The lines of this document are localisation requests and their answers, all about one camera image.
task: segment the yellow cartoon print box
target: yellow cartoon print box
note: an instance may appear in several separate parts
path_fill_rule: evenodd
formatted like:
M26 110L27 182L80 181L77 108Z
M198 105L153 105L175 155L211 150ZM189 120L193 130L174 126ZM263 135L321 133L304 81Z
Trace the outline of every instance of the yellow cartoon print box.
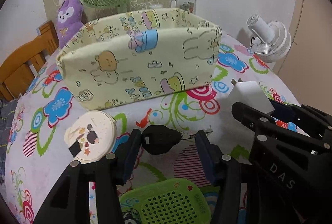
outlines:
M220 38L187 11L133 11L85 24L57 65L81 105L101 110L209 84Z

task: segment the wooden chair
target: wooden chair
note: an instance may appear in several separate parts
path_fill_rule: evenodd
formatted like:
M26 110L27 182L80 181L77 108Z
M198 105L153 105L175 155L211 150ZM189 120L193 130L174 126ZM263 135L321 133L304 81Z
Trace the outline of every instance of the wooden chair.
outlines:
M52 55L59 46L51 21L40 26L39 30L41 36L17 48L0 66L0 95L8 101L18 98L20 93L23 95L34 79L27 62L30 61L39 72L46 62L42 51Z

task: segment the floral tablecloth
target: floral tablecloth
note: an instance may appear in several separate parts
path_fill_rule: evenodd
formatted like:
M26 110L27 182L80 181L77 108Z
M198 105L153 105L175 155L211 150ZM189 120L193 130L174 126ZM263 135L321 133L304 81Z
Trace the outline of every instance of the floral tablecloth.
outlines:
M73 159L64 133L85 113L62 81L55 65L57 51L18 101L7 147L5 184L8 205L20 223L32 223L58 177ZM127 141L134 128L163 124L177 130L212 129L208 136L222 152L246 162L254 133L233 119L227 96L232 79L256 80L267 97L281 103L298 102L286 85L238 41L223 34L212 84L143 102L104 110L117 121L117 142ZM283 124L296 131L294 124ZM195 140L184 140L167 154L151 156L142 148L130 180L118 187L122 194L139 186L181 177L200 187L211 211L218 189L206 180ZM243 185L239 223L245 215ZM90 183L90 217L96 224L95 184Z

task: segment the black cable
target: black cable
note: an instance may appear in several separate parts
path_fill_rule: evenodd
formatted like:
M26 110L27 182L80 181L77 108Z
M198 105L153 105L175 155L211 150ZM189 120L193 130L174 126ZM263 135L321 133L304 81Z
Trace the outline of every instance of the black cable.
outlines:
M252 40L254 40L254 39L255 39L255 37L252 37L251 41L250 41L250 52L251 52L251 48L252 48Z

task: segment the purple plush toy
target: purple plush toy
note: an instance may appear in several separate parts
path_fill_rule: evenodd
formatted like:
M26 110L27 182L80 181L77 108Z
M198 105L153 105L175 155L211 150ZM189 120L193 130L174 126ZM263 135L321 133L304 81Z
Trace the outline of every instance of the purple plush toy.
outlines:
M83 6L79 0L65 0L61 5L56 25L60 48L63 48L83 26L82 12Z

